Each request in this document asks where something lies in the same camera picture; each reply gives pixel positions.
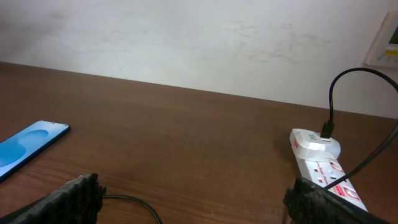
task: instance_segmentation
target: wood grain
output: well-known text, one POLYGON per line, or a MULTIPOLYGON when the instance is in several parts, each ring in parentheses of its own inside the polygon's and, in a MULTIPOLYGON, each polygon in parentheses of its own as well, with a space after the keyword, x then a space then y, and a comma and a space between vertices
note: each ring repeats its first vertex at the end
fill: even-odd
MULTIPOLYGON (((328 110, 0 63, 0 139, 43 119, 71 132, 0 184, 0 216, 90 172, 111 194, 140 197, 164 223, 283 223, 299 170, 292 128, 319 130, 328 110)), ((337 112, 345 170, 384 140, 393 119, 337 112)), ((398 143, 354 176, 368 210, 398 222, 398 143)), ((98 223, 155 223, 109 200, 98 223)))

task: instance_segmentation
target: wire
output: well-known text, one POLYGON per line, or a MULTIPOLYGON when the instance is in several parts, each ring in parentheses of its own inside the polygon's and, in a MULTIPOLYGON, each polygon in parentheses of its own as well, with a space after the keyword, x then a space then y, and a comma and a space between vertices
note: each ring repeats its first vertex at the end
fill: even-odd
POLYGON ((141 200, 139 198, 132 197, 132 196, 127 196, 127 195, 103 195, 102 198, 103 199, 119 198, 119 199, 126 199, 126 200, 132 200, 132 201, 138 202, 141 205, 143 205, 144 207, 146 207, 151 212, 151 214, 154 216, 154 218, 155 218, 155 220, 157 221, 158 224, 163 224, 163 222, 160 219, 160 217, 157 214, 157 212, 150 205, 148 205, 145 201, 143 201, 143 200, 141 200))
MULTIPOLYGON (((370 69, 370 68, 352 68, 349 70, 346 70, 342 73, 340 73, 331 83, 330 85, 330 89, 329 89, 329 107, 330 107, 330 117, 329 117, 329 121, 331 124, 333 124, 333 88, 337 82, 337 80, 339 78, 341 78, 343 75, 349 73, 349 72, 355 72, 355 71, 364 71, 364 72, 370 72, 373 73, 381 78, 383 78, 385 81, 387 81, 388 83, 390 83, 398 92, 398 84, 392 80, 390 77, 388 77, 387 75, 370 69)), ((388 135, 387 139, 384 140, 384 142, 376 148, 375 151, 373 151, 364 161, 362 161, 357 167, 355 167, 351 172, 349 172, 348 174, 340 177, 339 179, 335 180, 334 182, 330 183, 329 185, 327 185, 326 187, 324 187, 325 190, 328 190, 334 186, 336 186, 337 184, 339 184, 340 182, 352 177, 353 175, 355 175, 358 171, 360 171, 364 166, 366 166, 370 161, 372 161, 380 152, 382 152, 383 150, 385 150, 385 148, 391 143, 391 141, 395 138, 395 136, 398 134, 398 122, 396 122, 396 125, 394 126, 394 129, 391 131, 390 135, 388 135)))

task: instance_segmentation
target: black cable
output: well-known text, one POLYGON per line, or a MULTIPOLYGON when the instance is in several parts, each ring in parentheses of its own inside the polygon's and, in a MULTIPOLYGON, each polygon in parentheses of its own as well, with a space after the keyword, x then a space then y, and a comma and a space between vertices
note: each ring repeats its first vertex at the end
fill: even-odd
MULTIPOLYGON (((331 125, 334 126, 333 124, 333 87, 335 86, 337 80, 342 77, 343 75, 349 73, 349 72, 355 72, 355 71, 364 71, 364 72, 370 72, 373 73, 383 79, 385 79, 385 81, 387 81, 388 83, 390 83, 398 92, 398 84, 392 80, 390 77, 388 77, 387 75, 370 69, 370 68, 352 68, 349 70, 346 70, 342 73, 340 73, 331 83, 330 85, 330 89, 329 89, 329 107, 330 107, 330 118, 329 121, 327 122, 327 124, 325 124, 326 126, 329 125, 329 128, 331 128, 331 125)), ((384 140, 384 142, 376 148, 375 151, 373 151, 364 161, 362 161, 357 167, 355 167, 351 172, 349 172, 348 174, 340 177, 339 179, 335 180, 334 182, 330 183, 329 185, 327 185, 326 187, 324 187, 325 190, 328 190, 334 186, 336 186, 337 184, 339 184, 340 182, 344 181, 345 179, 348 179, 350 177, 352 177, 354 174, 356 174, 358 171, 360 171, 364 166, 366 166, 366 164, 368 164, 370 161, 372 161, 381 151, 383 151, 390 143, 391 141, 395 138, 395 136, 398 134, 398 122, 396 122, 396 125, 394 127, 394 129, 391 131, 390 135, 388 135, 387 139, 384 140)))
POLYGON ((151 214, 154 216, 154 218, 156 219, 158 224, 163 224, 163 222, 160 219, 160 217, 157 214, 157 212, 150 205, 148 205, 145 201, 143 201, 143 200, 141 200, 139 198, 132 197, 132 196, 127 196, 127 195, 103 195, 102 198, 103 199, 120 198, 120 199, 126 199, 126 200, 132 200, 132 201, 138 202, 141 205, 143 205, 144 207, 146 207, 151 212, 151 214))

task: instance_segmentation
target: yellow sticker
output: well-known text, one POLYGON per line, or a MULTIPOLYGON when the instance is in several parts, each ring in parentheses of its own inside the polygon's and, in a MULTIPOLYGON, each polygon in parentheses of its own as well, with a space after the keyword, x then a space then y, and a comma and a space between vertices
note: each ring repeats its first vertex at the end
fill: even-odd
POLYGON ((398 56, 398 50, 386 50, 384 55, 398 56))

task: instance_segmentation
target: wall control panel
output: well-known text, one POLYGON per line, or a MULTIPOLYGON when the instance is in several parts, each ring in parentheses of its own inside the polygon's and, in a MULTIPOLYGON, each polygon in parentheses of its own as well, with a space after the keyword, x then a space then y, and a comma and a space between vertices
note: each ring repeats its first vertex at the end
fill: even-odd
POLYGON ((387 13, 364 62, 398 68, 398 11, 387 13))

